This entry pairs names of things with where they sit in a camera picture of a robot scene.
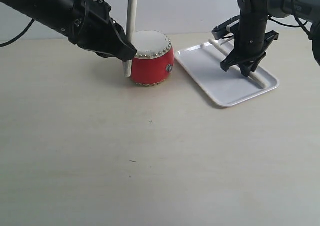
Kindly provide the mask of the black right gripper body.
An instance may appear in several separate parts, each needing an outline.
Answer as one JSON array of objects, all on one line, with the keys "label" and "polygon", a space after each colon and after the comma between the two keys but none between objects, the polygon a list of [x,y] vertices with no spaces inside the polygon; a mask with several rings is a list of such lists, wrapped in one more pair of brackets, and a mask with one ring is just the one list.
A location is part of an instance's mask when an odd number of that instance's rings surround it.
[{"label": "black right gripper body", "polygon": [[266,32],[269,15],[263,13],[240,13],[239,24],[234,37],[234,48],[220,63],[224,71],[233,65],[252,61],[264,51],[267,51],[279,33],[271,30]]}]

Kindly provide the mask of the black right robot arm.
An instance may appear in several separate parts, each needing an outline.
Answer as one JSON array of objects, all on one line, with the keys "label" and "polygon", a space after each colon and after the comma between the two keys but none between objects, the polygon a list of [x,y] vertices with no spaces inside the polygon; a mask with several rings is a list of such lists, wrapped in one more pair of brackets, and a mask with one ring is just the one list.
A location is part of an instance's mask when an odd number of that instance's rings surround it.
[{"label": "black right robot arm", "polygon": [[237,3],[239,22],[230,28],[234,48],[220,63],[224,71],[237,65],[245,77],[254,72],[268,47],[279,37],[276,31],[266,31],[268,20],[289,15],[312,41],[314,59],[320,60],[320,0],[237,0]]}]

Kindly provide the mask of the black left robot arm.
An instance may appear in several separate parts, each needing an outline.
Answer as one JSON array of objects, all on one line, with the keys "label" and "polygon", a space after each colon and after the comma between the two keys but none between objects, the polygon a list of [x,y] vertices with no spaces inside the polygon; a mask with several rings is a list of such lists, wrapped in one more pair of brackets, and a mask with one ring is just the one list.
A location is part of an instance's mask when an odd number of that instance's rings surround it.
[{"label": "black left robot arm", "polygon": [[112,16],[105,0],[0,0],[7,6],[64,35],[78,47],[124,62],[137,53]]}]

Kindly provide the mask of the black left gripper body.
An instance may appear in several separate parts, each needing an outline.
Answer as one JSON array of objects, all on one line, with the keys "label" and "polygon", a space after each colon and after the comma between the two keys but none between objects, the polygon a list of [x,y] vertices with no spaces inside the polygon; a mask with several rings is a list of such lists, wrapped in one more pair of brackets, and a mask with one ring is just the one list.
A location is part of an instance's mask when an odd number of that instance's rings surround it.
[{"label": "black left gripper body", "polygon": [[74,45],[95,52],[124,28],[111,16],[105,0],[59,0],[59,32]]}]

